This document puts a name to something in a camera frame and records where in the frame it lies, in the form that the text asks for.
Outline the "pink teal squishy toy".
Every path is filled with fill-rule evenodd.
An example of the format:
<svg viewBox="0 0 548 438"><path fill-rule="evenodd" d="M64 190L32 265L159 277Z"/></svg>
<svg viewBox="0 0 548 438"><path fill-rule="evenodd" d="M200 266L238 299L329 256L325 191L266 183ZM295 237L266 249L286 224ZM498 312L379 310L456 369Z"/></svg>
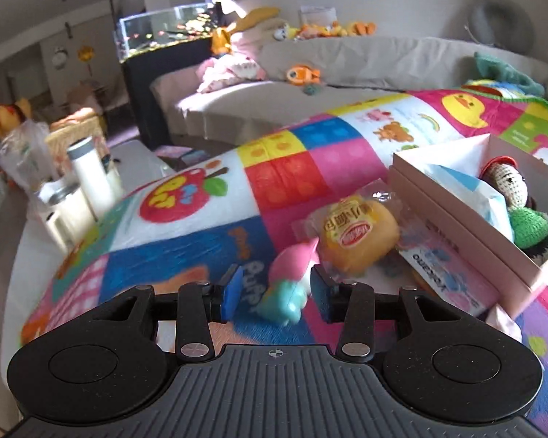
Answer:
<svg viewBox="0 0 548 438"><path fill-rule="evenodd" d="M273 261L256 313L281 326L297 324L311 294L311 271L320 263L317 237L285 248Z"/></svg>

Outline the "packaged yellow bread bun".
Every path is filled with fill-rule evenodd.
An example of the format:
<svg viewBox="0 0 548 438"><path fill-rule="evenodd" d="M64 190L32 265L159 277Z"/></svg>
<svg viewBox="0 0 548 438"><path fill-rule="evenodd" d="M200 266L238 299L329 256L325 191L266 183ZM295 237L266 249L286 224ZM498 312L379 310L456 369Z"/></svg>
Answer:
<svg viewBox="0 0 548 438"><path fill-rule="evenodd" d="M360 278L401 236L404 206L381 179L315 209L292 224L296 240L317 238L321 263L334 277Z"/></svg>

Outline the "pink Volcano card pack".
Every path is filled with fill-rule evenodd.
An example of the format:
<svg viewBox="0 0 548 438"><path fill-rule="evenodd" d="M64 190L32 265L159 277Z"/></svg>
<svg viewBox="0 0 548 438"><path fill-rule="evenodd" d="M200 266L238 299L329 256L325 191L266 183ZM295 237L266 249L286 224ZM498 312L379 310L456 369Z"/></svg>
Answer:
<svg viewBox="0 0 548 438"><path fill-rule="evenodd" d="M397 250L428 290L468 314L485 314L499 299L497 289L419 219L400 225Z"/></svg>

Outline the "blue white tissue pack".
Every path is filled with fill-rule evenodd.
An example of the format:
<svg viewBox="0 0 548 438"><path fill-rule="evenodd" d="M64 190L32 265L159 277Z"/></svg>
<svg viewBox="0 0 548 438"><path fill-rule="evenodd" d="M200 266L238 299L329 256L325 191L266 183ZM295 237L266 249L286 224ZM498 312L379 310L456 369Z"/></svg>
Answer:
<svg viewBox="0 0 548 438"><path fill-rule="evenodd" d="M425 174L477 212L495 230L514 241L506 200L501 193L475 176L444 165L429 164Z"/></svg>

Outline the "crochet doll red hat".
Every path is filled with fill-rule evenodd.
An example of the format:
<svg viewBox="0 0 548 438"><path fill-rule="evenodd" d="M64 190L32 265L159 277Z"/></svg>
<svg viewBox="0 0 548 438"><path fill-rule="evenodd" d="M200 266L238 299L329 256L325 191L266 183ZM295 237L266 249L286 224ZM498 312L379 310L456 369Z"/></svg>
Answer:
<svg viewBox="0 0 548 438"><path fill-rule="evenodd" d="M479 178L504 197L514 243L541 266L548 259L548 215L536 209L516 160L509 156L491 158Z"/></svg>

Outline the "pink lace fabric pouch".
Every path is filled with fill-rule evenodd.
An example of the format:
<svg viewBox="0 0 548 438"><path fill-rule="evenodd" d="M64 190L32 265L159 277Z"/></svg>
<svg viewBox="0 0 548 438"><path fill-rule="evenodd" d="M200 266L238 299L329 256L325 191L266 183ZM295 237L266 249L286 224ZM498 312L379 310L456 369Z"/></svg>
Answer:
<svg viewBox="0 0 548 438"><path fill-rule="evenodd" d="M512 337L517 342L522 342L522 329L499 304L494 304L490 308L485 322L492 328Z"/></svg>

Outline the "white thermos bottle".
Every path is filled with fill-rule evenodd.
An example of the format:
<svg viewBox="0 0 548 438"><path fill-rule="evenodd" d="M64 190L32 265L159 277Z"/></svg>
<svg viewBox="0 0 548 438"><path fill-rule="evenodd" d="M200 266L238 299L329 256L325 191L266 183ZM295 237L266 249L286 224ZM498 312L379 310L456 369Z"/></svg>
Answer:
<svg viewBox="0 0 548 438"><path fill-rule="evenodd" d="M67 149L74 172L97 220L109 212L117 199L92 137L81 138Z"/></svg>

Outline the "white cup holder box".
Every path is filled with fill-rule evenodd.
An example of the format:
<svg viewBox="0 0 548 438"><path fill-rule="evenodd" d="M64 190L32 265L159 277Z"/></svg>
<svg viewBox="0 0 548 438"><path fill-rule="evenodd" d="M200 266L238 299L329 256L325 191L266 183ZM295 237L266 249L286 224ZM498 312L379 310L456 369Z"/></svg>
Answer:
<svg viewBox="0 0 548 438"><path fill-rule="evenodd" d="M47 233L62 252L70 253L96 223L80 184L60 178L42 183L34 195Z"/></svg>

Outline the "pink open gift box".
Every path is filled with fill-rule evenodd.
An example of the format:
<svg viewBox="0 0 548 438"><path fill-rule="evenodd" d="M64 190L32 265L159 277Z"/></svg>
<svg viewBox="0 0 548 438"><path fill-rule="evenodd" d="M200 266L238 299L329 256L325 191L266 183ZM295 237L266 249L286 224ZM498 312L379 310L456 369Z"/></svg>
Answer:
<svg viewBox="0 0 548 438"><path fill-rule="evenodd" d="M476 176L491 158L518 162L537 207L548 215L548 165L492 135L458 138L393 154L389 185L419 217L499 292L499 305L517 318L548 286L548 260L539 266L455 194L427 174L441 165Z"/></svg>

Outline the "beige sofa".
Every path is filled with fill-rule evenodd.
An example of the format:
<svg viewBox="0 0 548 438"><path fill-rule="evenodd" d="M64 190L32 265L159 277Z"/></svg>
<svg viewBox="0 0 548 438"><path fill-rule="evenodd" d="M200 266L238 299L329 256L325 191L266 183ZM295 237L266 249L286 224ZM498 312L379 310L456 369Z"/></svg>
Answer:
<svg viewBox="0 0 548 438"><path fill-rule="evenodd" d="M458 87L477 76L474 53L498 57L548 86L548 64L477 43L397 36L269 43L255 57L266 79L178 101L167 118L172 138L189 135L242 145L342 105L407 90ZM294 65L320 70L320 84L286 79Z"/></svg>

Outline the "pink clothes pile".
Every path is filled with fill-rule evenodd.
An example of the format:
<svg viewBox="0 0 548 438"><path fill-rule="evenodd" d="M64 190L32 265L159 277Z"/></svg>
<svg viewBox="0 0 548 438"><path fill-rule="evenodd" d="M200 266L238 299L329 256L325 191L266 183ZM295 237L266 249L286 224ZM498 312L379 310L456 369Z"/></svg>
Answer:
<svg viewBox="0 0 548 438"><path fill-rule="evenodd" d="M210 93L245 82L263 81L266 73L252 58L230 53L204 61L197 69L197 77L200 80L197 92Z"/></svg>

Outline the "black fish tank cabinet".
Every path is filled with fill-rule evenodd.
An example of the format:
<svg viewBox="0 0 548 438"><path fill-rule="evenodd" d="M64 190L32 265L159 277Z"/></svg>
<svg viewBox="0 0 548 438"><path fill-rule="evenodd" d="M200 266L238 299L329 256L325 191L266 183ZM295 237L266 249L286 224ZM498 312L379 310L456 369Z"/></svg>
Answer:
<svg viewBox="0 0 548 438"><path fill-rule="evenodd" d="M177 43L130 57L121 63L125 88L141 141L149 148L169 145L167 118L175 104L200 85L197 70L210 58L212 40Z"/></svg>

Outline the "teal green cloth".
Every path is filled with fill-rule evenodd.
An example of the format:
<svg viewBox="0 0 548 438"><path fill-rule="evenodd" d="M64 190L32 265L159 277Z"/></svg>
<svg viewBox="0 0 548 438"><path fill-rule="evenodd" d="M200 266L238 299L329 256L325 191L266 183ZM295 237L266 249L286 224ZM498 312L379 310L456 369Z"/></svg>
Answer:
<svg viewBox="0 0 548 438"><path fill-rule="evenodd" d="M484 79L514 85L530 96L544 97L545 95L545 89L541 83L498 57L474 53L474 61L477 72Z"/></svg>

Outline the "glass fish tank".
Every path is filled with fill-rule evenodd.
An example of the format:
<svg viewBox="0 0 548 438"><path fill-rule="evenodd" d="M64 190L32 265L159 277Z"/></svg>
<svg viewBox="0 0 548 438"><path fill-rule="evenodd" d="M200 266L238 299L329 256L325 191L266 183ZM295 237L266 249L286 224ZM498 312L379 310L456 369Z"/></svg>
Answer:
<svg viewBox="0 0 548 438"><path fill-rule="evenodd" d="M221 25L214 0L109 0L120 62L209 38Z"/></svg>

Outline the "grey neck pillow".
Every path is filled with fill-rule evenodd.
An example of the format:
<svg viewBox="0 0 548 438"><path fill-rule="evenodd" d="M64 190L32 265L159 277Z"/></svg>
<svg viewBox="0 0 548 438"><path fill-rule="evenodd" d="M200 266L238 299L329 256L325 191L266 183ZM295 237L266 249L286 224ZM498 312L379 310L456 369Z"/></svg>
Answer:
<svg viewBox="0 0 548 438"><path fill-rule="evenodd" d="M467 15L465 30L483 46L528 54L536 33L526 10L512 0L476 0Z"/></svg>

